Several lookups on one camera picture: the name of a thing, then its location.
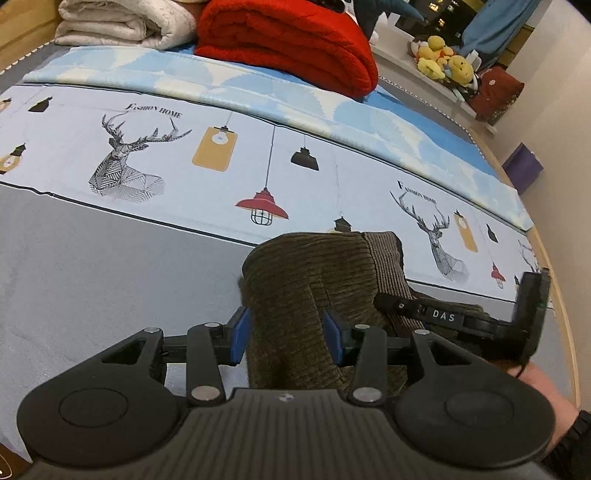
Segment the blue cloth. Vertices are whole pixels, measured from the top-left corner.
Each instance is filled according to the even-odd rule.
[[[476,50],[484,59],[482,68],[492,65],[523,27],[540,0],[488,0],[462,34],[459,54]]]
[[[195,45],[190,43],[173,48],[172,50],[179,53],[193,55],[194,49]],[[244,65],[242,63],[233,64],[243,68],[246,67],[255,72],[265,73],[278,79],[298,83],[300,85],[310,85],[301,78],[295,77],[286,72],[281,72],[279,70]],[[482,156],[480,149],[475,144],[471,144],[459,138],[457,135],[454,135],[449,130],[439,125],[437,122],[434,122],[425,116],[422,116],[420,113],[417,113],[414,110],[406,107],[399,99],[379,85],[373,92],[361,99],[360,102],[382,110],[387,110],[388,112],[392,112],[399,117],[404,118],[407,122],[413,124],[419,130],[425,133],[426,136],[433,140],[433,142],[435,142],[435,144],[442,149],[448,151],[456,157],[461,158],[465,162],[468,162],[470,165],[472,165],[474,168],[477,168],[481,172],[498,178],[495,170]]]
[[[257,116],[399,166],[524,231],[533,225],[515,189],[439,147],[404,118],[243,65],[151,48],[74,47],[23,81],[144,92]]]

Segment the deer head print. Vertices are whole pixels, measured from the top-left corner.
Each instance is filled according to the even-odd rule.
[[[437,213],[439,213],[439,217],[435,215],[435,222],[433,223],[433,228],[429,228],[425,221],[417,215],[414,207],[409,209],[404,204],[404,196],[407,192],[404,192],[398,199],[394,196],[392,192],[392,198],[396,202],[396,204],[402,209],[404,213],[410,215],[413,219],[417,221],[418,227],[425,232],[429,237],[429,243],[431,244],[431,253],[433,254],[433,258],[435,259],[435,264],[437,265],[437,269],[441,272],[441,274],[448,278],[449,280],[464,282],[468,279],[469,273],[466,267],[466,264],[462,260],[458,260],[457,258],[452,257],[446,251],[443,250],[441,246],[440,239],[443,236],[443,232],[449,228],[450,219],[449,216],[445,217],[437,206]]]
[[[109,145],[111,151],[103,159],[98,168],[89,180],[90,189],[102,196],[110,196],[117,199],[129,200],[132,202],[144,202],[155,195],[164,193],[164,180],[156,175],[142,173],[135,168],[127,165],[127,157],[134,151],[145,150],[148,144],[156,142],[173,142],[185,135],[191,133],[191,130],[178,135],[178,129],[173,120],[170,123],[173,126],[169,134],[158,136],[158,129],[155,129],[151,135],[139,137],[137,140],[125,143],[123,142],[123,132],[121,127],[125,121],[119,125],[113,125],[113,120],[119,116],[125,115],[119,113],[108,120],[103,116],[102,125],[106,132],[111,136]]]
[[[533,273],[540,273],[540,267],[538,266],[538,262],[535,260],[534,250],[527,245],[521,243],[521,240],[517,240],[519,242],[519,253],[521,254],[521,258],[525,261],[527,266]],[[530,262],[525,255],[525,252],[529,252],[533,258],[533,262]]]

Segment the teal plush toy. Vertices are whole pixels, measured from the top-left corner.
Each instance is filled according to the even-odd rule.
[[[404,0],[353,0],[353,9],[357,23],[368,40],[378,22],[378,17],[384,12],[387,16],[398,14],[401,17],[414,18],[419,22],[425,20],[421,12]]]

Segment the red lamp print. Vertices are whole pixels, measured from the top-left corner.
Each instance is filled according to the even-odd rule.
[[[274,216],[289,219],[287,212],[275,203],[273,195],[271,195],[271,192],[269,192],[267,189],[274,140],[275,125],[273,126],[273,136],[271,137],[271,151],[269,152],[269,163],[267,164],[267,178],[265,179],[265,187],[260,192],[255,193],[253,198],[240,200],[240,202],[236,204],[237,207],[250,210],[252,222],[263,226],[272,224]]]
[[[503,283],[506,281],[505,277],[501,275],[501,272],[499,272],[499,269],[496,267],[494,262],[492,264],[491,277],[496,280],[496,284],[499,286],[499,288],[503,288]]]

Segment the white folded blanket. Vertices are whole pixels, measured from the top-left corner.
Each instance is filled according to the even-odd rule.
[[[192,40],[195,18],[171,0],[62,0],[58,45],[165,50]]]

